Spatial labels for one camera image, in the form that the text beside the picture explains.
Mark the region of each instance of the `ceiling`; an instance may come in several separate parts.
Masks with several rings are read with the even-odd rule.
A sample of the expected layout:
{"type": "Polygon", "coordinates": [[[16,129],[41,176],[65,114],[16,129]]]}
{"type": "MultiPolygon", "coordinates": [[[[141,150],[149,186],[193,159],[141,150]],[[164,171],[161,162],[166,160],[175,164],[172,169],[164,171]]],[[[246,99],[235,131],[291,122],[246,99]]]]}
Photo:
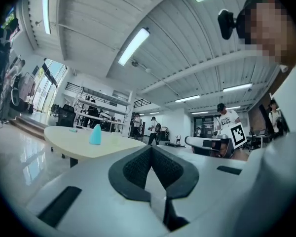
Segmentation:
{"type": "Polygon", "coordinates": [[[226,105],[251,107],[279,69],[221,37],[217,15],[237,15],[245,0],[50,0],[51,35],[44,31],[41,0],[28,0],[27,33],[35,52],[83,73],[118,81],[162,108],[191,112],[226,105]],[[142,27],[149,38],[123,67],[118,60],[142,27]],[[133,67],[131,61],[139,65],[133,67]],[[223,93],[252,82],[251,91],[223,93]],[[200,94],[186,103],[174,100],[200,94]]]}

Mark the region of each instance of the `round white table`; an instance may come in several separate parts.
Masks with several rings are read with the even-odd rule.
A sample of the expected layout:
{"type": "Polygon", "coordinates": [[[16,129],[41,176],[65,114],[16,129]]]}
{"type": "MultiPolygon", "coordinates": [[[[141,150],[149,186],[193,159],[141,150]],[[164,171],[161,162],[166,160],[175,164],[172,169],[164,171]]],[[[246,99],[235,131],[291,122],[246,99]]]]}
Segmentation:
{"type": "Polygon", "coordinates": [[[145,145],[141,141],[103,131],[101,144],[91,145],[89,137],[92,131],[77,129],[77,132],[71,132],[70,130],[73,129],[72,127],[49,126],[44,130],[45,141],[59,153],[70,157],[70,167],[76,165],[78,160],[96,158],[145,145]]]}

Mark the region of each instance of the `step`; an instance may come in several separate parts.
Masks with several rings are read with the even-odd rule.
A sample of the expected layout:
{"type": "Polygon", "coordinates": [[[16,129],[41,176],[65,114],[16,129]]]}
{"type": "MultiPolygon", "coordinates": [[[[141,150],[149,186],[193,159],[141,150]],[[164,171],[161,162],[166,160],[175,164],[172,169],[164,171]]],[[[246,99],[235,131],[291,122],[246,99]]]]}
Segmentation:
{"type": "Polygon", "coordinates": [[[26,118],[22,118],[22,117],[16,117],[16,120],[19,123],[22,123],[23,125],[29,126],[33,130],[36,130],[40,133],[44,133],[45,127],[37,125],[37,123],[32,122],[32,120],[30,118],[26,119],[26,118]]]}
{"type": "Polygon", "coordinates": [[[17,119],[10,119],[9,120],[9,123],[15,127],[17,127],[18,129],[38,138],[38,139],[41,139],[41,140],[45,140],[44,138],[44,132],[42,131],[38,131],[36,129],[33,129],[31,126],[29,125],[26,125],[20,121],[18,121],[17,119]]]}
{"type": "Polygon", "coordinates": [[[21,117],[19,116],[19,118],[21,118],[22,120],[24,120],[26,122],[29,122],[31,124],[35,124],[36,126],[39,126],[39,127],[43,128],[43,129],[45,129],[46,127],[48,127],[48,125],[43,124],[43,123],[40,123],[39,121],[36,121],[36,120],[34,120],[34,119],[26,116],[26,115],[22,115],[21,117]]]}

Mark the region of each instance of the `bag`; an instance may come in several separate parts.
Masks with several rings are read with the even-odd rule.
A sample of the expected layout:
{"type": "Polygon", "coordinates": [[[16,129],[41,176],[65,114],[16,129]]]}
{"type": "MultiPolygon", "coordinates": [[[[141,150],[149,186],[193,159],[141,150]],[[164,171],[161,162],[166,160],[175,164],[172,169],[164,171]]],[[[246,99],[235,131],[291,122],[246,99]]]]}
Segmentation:
{"type": "Polygon", "coordinates": [[[158,123],[154,130],[157,134],[161,133],[161,125],[158,123]]]}

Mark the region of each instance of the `cyan object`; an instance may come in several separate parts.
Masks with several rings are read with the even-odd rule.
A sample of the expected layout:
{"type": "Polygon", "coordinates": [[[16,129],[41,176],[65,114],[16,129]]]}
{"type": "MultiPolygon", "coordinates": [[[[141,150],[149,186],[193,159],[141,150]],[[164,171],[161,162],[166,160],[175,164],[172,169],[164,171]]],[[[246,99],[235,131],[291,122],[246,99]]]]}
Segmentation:
{"type": "Polygon", "coordinates": [[[97,124],[91,133],[89,138],[89,143],[92,145],[100,145],[101,144],[101,127],[97,124]]]}

